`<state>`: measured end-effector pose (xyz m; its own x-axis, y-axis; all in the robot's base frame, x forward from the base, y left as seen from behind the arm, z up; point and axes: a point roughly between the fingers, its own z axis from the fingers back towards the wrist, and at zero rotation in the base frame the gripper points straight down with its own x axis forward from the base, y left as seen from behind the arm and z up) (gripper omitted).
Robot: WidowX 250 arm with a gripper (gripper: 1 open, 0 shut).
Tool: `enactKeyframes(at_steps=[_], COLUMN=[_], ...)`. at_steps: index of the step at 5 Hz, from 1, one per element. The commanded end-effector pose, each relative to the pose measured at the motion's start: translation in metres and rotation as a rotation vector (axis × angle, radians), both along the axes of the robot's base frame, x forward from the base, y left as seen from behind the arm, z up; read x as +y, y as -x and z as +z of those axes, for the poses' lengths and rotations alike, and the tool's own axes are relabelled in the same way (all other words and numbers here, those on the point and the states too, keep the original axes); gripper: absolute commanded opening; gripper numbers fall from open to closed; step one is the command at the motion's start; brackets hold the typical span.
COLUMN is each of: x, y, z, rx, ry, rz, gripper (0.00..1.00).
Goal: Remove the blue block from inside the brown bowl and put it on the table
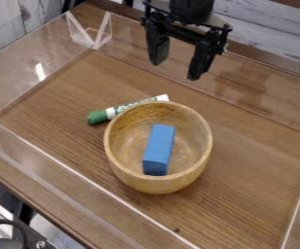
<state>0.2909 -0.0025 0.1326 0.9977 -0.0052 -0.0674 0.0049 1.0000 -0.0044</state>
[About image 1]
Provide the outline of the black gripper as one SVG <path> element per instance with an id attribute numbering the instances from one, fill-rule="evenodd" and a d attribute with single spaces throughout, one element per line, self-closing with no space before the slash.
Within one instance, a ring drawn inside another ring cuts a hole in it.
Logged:
<path id="1" fill-rule="evenodd" d="M 216 46 L 201 41 L 195 50 L 188 71 L 188 79 L 196 81 L 209 71 L 215 57 L 227 51 L 228 34 L 233 26 L 215 13 L 216 0 L 144 0 L 144 20 L 153 19 L 180 40 L 196 43 L 215 33 L 219 38 Z M 171 37 L 167 31 L 153 22 L 147 23 L 147 43 L 149 59 L 159 66 L 169 56 Z"/>

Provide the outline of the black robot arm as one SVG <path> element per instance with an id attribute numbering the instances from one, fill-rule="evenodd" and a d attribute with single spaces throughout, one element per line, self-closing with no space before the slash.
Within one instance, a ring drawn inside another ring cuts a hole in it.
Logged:
<path id="1" fill-rule="evenodd" d="M 212 67 L 215 58 L 225 53 L 233 26 L 213 15 L 216 0 L 144 0 L 148 54 L 159 66 L 171 54 L 171 38 L 192 44 L 195 55 L 188 79 L 196 81 Z"/>

